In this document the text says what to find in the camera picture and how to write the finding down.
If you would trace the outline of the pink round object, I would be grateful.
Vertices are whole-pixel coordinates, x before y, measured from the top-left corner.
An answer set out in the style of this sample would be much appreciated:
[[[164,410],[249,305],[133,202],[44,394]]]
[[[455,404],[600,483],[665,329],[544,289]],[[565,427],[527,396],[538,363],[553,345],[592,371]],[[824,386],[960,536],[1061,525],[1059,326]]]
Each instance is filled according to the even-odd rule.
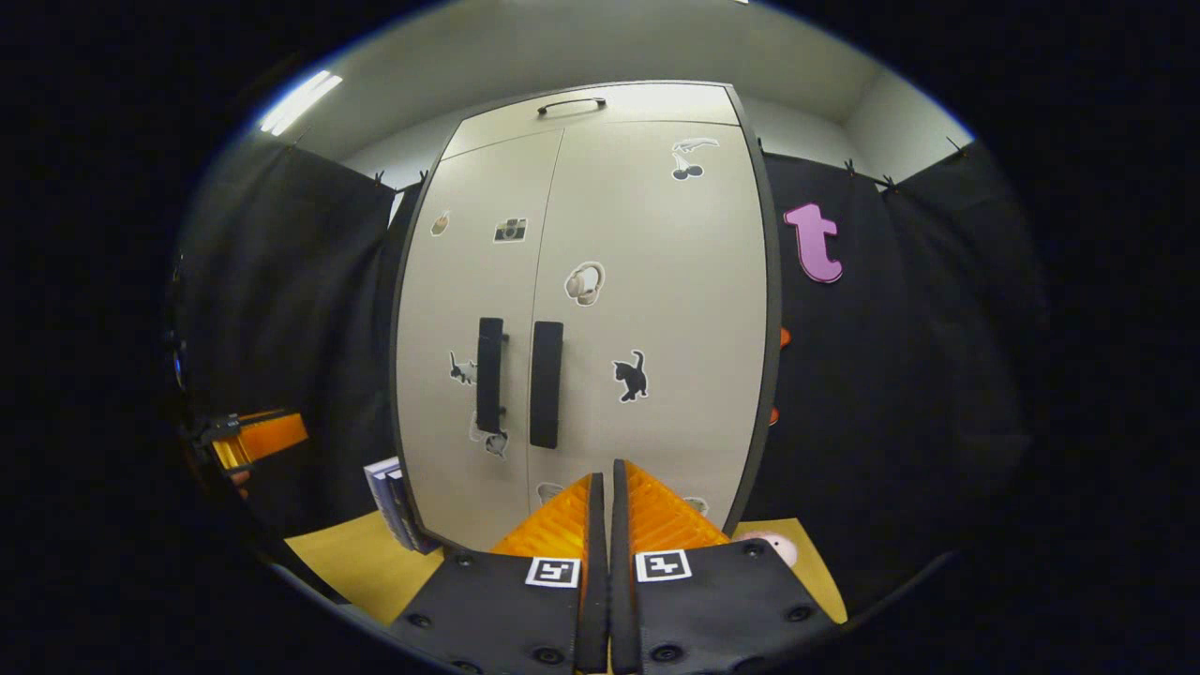
[[[799,550],[792,539],[788,539],[785,534],[772,531],[750,531],[737,534],[734,540],[746,540],[746,542],[758,542],[766,543],[772,550],[779,555],[779,557],[787,565],[788,568],[794,568],[799,560]]]

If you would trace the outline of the beige door with camera sticker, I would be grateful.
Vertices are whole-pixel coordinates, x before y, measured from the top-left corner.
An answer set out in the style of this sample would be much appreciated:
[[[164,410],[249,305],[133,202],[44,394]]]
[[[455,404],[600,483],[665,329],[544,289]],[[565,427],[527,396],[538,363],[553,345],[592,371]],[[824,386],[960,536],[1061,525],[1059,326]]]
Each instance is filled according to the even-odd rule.
[[[529,354],[562,131],[442,159],[424,189],[396,295],[398,443],[425,533],[488,550],[532,513]],[[476,425],[478,323],[504,321],[502,432]]]

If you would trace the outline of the beige door with headphones sticker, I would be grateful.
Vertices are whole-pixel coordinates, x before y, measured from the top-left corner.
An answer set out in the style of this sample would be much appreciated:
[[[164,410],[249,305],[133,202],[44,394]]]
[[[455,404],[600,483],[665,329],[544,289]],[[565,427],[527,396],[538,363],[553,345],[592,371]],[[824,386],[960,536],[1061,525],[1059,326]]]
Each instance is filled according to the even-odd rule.
[[[758,456],[768,347],[761,191],[740,127],[568,129],[532,318],[562,325],[554,447],[529,446],[532,507],[618,458],[720,528]]]

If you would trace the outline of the blue white flat box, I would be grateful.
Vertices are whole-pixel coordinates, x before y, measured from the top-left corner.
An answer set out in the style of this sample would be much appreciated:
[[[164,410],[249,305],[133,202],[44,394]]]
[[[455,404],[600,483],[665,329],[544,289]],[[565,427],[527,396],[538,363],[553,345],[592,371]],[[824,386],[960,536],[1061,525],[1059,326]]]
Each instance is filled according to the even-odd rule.
[[[394,538],[409,551],[428,555],[442,546],[430,534],[424,534],[415,524],[407,503],[403,471],[397,456],[368,464],[364,467],[377,509]]]

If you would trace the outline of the beige cabinet drawer front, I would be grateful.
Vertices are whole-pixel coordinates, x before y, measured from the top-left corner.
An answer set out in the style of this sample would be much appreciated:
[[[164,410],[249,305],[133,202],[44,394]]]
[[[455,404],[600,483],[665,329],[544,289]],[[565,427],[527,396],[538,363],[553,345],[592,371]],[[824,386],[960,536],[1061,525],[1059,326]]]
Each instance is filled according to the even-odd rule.
[[[593,104],[562,107],[540,118],[538,107],[562,98],[607,98],[607,107]],[[732,98],[724,86],[695,82],[620,82],[599,88],[582,88],[505,104],[466,118],[442,153],[443,159],[552,129],[626,121],[696,121],[724,125],[739,123]]]

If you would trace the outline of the black backdrop cloth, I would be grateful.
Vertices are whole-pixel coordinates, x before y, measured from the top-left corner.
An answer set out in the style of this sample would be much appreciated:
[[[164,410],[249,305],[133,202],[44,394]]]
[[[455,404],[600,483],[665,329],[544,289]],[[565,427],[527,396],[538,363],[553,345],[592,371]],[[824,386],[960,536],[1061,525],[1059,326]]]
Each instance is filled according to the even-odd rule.
[[[991,154],[959,154],[878,192],[844,168],[767,153],[774,204],[836,225],[842,277],[818,285],[781,238],[781,359],[750,520],[797,518],[852,610],[950,548],[1031,446],[1019,372],[1045,298],[1028,222]],[[251,512],[275,539],[376,508],[388,456],[388,303],[419,185],[248,142],[186,222],[167,294],[193,418],[292,410],[310,440],[257,464]]]

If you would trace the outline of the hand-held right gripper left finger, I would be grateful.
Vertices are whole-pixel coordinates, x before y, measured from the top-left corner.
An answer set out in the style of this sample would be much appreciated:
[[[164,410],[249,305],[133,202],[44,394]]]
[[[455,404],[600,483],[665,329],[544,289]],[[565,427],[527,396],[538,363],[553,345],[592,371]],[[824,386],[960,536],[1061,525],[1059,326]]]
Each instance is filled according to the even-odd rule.
[[[490,551],[446,552],[388,631],[466,675],[608,670],[602,474],[584,474]]]

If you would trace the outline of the beige double-door shoe cabinet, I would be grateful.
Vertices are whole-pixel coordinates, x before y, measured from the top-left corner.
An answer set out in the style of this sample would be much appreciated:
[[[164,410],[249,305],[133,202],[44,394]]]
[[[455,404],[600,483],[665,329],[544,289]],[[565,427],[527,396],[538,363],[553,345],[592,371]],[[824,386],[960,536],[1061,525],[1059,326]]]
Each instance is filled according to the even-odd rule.
[[[492,548],[641,466],[732,533],[781,351],[766,161],[725,82],[634,80],[455,124],[412,210],[389,387],[409,513]]]

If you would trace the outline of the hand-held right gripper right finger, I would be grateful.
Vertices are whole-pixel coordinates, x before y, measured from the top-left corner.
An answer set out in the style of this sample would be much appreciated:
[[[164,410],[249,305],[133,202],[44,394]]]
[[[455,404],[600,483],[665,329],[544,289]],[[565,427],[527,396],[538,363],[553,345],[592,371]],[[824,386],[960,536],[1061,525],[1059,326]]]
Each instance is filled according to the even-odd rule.
[[[839,637],[840,597],[824,567],[802,581],[772,542],[732,540],[622,458],[613,479],[617,675],[767,675]]]

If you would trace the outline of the long ceiling light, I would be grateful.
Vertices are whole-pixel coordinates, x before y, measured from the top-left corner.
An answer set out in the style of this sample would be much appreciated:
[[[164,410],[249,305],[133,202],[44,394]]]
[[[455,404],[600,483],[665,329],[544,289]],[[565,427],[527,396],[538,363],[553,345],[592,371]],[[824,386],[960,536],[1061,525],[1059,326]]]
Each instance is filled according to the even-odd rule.
[[[280,98],[259,121],[262,133],[278,137],[292,127],[304,112],[311,110],[322,98],[341,85],[343,78],[330,71],[319,71],[304,84],[296,86],[284,98]]]

